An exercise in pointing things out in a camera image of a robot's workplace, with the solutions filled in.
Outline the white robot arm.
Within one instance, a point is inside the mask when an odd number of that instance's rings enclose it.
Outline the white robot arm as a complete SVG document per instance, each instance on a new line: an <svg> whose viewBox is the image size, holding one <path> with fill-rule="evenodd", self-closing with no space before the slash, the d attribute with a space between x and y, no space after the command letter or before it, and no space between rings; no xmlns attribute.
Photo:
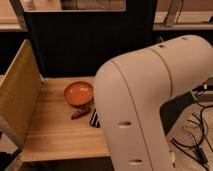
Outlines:
<svg viewBox="0 0 213 171"><path fill-rule="evenodd" d="M177 37L112 58L94 79L94 101L115 171L174 171L160 108L213 75L213 46Z"/></svg>

